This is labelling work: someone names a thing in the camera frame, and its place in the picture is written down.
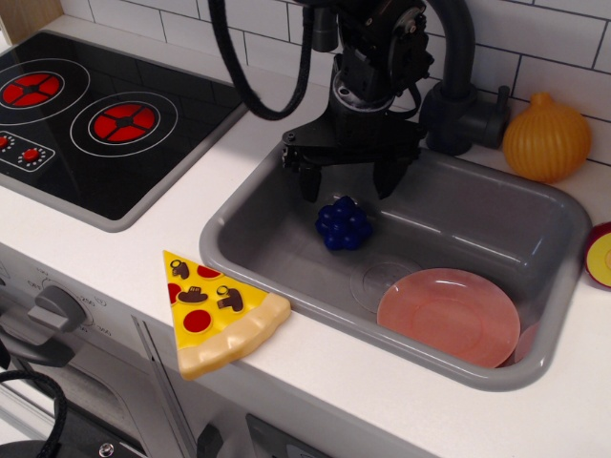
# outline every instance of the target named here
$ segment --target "toy onion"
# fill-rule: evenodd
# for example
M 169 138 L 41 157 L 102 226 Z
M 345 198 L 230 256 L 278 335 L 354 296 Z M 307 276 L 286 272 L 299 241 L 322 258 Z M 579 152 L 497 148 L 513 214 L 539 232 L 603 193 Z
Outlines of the toy onion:
M 555 183 L 583 165 L 591 145 L 590 127 L 577 110 L 538 93 L 507 128 L 503 152 L 521 177 Z

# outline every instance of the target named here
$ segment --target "drain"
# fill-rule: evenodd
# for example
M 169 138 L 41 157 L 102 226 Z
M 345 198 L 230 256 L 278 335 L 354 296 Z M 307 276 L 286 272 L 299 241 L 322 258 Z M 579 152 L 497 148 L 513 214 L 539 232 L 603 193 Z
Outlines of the drain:
M 422 268 L 411 260 L 366 260 L 350 276 L 352 297 L 367 311 L 377 313 L 384 293 L 403 277 L 419 270 Z

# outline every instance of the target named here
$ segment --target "white tile wall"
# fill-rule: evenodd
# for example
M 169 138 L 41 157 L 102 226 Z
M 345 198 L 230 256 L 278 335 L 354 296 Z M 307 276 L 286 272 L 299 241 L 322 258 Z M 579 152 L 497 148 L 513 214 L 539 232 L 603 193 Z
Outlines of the white tile wall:
M 289 0 L 225 0 L 231 36 L 247 65 L 296 75 L 302 40 L 301 7 Z M 519 112 L 531 94 L 547 91 L 586 115 L 595 144 L 611 141 L 611 0 L 465 0 L 477 47 L 473 83 L 484 95 L 512 88 Z M 218 55 L 207 0 L 61 0 L 67 14 L 160 41 Z M 428 8 L 432 77 L 441 77 L 443 28 Z M 332 55 L 314 53 L 310 80 L 328 84 Z M 409 108 L 408 94 L 397 106 Z M 611 148 L 593 160 L 611 165 Z

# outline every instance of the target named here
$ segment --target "pink plate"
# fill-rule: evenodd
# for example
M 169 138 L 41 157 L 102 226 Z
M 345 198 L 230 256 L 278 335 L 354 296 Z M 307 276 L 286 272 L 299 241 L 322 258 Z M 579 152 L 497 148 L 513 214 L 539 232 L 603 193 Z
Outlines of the pink plate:
M 378 324 L 483 367 L 498 367 L 516 348 L 516 307 L 494 283 L 464 270 L 408 275 L 382 297 Z

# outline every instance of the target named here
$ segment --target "oven handle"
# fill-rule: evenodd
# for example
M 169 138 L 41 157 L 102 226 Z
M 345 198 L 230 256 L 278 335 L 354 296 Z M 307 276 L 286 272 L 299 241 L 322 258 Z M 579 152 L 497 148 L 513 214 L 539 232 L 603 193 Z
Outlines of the oven handle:
M 34 345 L 13 337 L 0 327 L 0 340 L 12 356 L 29 363 L 64 367 L 74 357 L 70 347 L 53 338 L 41 345 Z

